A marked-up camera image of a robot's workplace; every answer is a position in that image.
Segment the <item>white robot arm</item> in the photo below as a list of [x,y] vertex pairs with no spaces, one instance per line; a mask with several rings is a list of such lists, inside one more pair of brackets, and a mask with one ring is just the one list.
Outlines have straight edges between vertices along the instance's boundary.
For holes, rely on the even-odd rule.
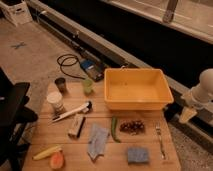
[[199,83],[185,92],[181,99],[186,105],[179,122],[185,124],[213,100],[213,68],[204,70],[199,76]]

